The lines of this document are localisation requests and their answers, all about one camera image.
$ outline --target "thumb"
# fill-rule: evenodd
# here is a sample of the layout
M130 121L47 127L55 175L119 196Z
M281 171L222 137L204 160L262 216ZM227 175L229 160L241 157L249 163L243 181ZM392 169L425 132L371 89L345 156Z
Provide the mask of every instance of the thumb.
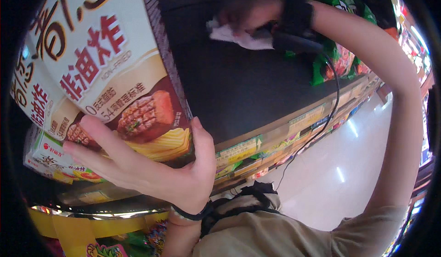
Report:
M202 127L198 117L191 120L191 130L195 144L196 161L205 166L216 164L214 142L212 136Z

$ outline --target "snack box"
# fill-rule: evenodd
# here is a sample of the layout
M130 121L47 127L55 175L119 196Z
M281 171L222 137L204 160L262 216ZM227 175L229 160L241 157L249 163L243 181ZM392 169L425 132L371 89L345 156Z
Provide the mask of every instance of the snack box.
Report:
M101 183L106 181L90 169L75 163L69 155L64 154L60 142L33 125L26 136L23 164L44 177L62 183L89 181Z
M158 0L44 0L28 30L11 95L48 135L107 155L79 124L90 114L152 160L194 158Z

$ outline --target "green snack bag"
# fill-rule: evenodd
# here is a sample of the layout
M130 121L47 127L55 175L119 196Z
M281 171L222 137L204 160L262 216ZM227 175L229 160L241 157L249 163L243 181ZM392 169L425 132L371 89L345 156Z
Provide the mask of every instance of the green snack bag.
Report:
M354 11L346 4L345 0L318 0L338 9L354 13ZM326 53L333 63L339 78L353 77L351 74L351 65L355 55L343 46L332 40L325 39L323 42L323 51ZM317 55L313 63L313 78L311 85L319 85L334 79L334 72L328 65L328 61L323 55Z
M352 3L361 3L360 0L346 0L346 2L351 2ZM365 5L364 3L361 4L357 4L357 15L363 17L364 19L366 19L369 22L372 22L373 24L377 25L377 20L375 18L375 15L373 14L373 12L371 11L371 9L369 9L369 7L367 5ZM355 57L354 59L354 63L352 65L351 68L351 72L353 76L358 76L358 75L365 75L365 74L369 74L372 72L372 70L367 67L364 62L362 62L358 57Z

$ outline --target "black strap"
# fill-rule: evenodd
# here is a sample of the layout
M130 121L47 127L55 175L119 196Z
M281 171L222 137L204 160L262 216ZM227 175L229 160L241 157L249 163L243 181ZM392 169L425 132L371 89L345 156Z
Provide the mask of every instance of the black strap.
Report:
M189 214L189 213L183 211L182 209L180 209L179 207L177 207L176 205L172 205L172 206L173 206L173 209L179 215L183 216L186 219L192 220L192 221L200 221L213 211L211 201L207 202L204 209L201 212L199 212L199 214L196 214L196 215Z
M218 212L216 212L216 208L227 203L230 200L229 199L219 199L219 200L215 201L213 203L213 211L202 220L201 238L203 238L205 235L207 235L210 232L211 228L218 221L220 221L223 218L237 216L240 213L244 213L244 212L254 213L256 211L266 211L266 212L270 212L270 213L280 214L279 211L269 208L269 206L271 205L270 200L268 199L267 196L265 196L259 190L262 190L262 189L260 189L260 187L258 187L258 189L256 189L256 187L253 187L253 186L244 187L242 189L242 192L239 193L238 195L236 195L236 197L252 195L260 202L259 205L251 205L251 206L233 208L233 209L225 212L225 214L219 214Z
M306 0L285 0L281 31L303 37L311 29L314 9Z

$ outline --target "store aisle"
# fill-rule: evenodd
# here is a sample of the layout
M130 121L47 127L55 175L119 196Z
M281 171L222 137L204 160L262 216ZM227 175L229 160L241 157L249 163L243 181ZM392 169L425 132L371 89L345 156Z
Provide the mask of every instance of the store aisle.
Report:
M374 94L343 126L289 165L278 190L285 215L329 231L364 210L380 173L391 102L382 106ZM284 168L258 181L274 182L276 188Z

